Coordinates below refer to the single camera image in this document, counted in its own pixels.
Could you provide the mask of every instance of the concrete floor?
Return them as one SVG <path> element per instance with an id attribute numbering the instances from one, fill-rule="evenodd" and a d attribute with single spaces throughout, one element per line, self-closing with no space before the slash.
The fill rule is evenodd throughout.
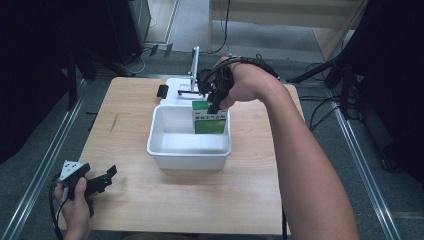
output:
<path id="1" fill-rule="evenodd" d="M 149 5 L 152 23 L 148 43 L 173 44 L 174 51 L 190 52 L 195 46 L 207 51 L 209 1 L 150 0 Z M 224 42 L 224 24 L 213 22 L 212 50 L 218 49 Z M 264 59 L 324 61 L 311 28 L 228 22 L 227 33 L 226 44 L 219 52 L 222 55 L 255 57 L 260 54 Z"/>

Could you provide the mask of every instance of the wooden tabletop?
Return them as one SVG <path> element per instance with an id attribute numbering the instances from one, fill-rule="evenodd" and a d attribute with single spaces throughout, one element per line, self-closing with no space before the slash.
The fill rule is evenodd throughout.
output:
<path id="1" fill-rule="evenodd" d="M 80 162 L 87 178 L 112 165 L 113 184 L 96 197 L 93 228 L 111 231 L 281 234 L 282 210 L 271 130 L 259 101 L 231 109 L 232 153 L 221 171 L 161 170 L 146 150 L 159 85 L 116 78 Z M 286 86 L 300 112 L 296 89 Z"/>

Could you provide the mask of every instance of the green packaging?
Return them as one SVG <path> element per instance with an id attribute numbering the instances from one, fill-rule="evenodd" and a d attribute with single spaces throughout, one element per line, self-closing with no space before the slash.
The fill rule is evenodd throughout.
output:
<path id="1" fill-rule="evenodd" d="M 219 110 L 217 114 L 208 114 L 208 108 L 211 104 L 208 101 L 192 102 L 195 134 L 224 133 L 227 110 Z"/>

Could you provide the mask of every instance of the wrist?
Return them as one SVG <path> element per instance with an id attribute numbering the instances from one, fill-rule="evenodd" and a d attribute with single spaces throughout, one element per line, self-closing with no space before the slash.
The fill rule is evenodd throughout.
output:
<path id="1" fill-rule="evenodd" d="M 265 104 L 265 106 L 267 106 L 273 101 L 280 101 L 279 98 L 284 97 L 287 94 L 289 94 L 289 92 L 286 87 L 284 87 L 279 80 L 269 75 L 262 79 L 262 84 L 260 89 L 258 89 L 257 97 Z"/>

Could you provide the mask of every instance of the small black object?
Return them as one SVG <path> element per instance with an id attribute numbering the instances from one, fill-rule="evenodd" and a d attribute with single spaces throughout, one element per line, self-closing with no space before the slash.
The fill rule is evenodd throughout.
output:
<path id="1" fill-rule="evenodd" d="M 167 57 L 169 57 L 169 56 L 171 56 L 171 51 L 172 51 L 172 47 L 174 46 L 174 44 L 173 43 L 171 43 L 171 44 L 168 44 L 167 46 L 166 46 L 166 51 L 165 51 L 165 58 L 167 58 Z"/>
<path id="2" fill-rule="evenodd" d="M 160 85 L 158 89 L 158 93 L 156 94 L 156 97 L 161 97 L 163 99 L 166 99 L 166 96 L 168 95 L 168 89 L 169 89 L 168 85 L 166 84 Z"/>
<path id="3" fill-rule="evenodd" d="M 152 47 L 152 50 L 150 51 L 150 57 L 156 54 L 156 52 L 158 51 L 158 47 L 159 45 L 157 44 Z"/>

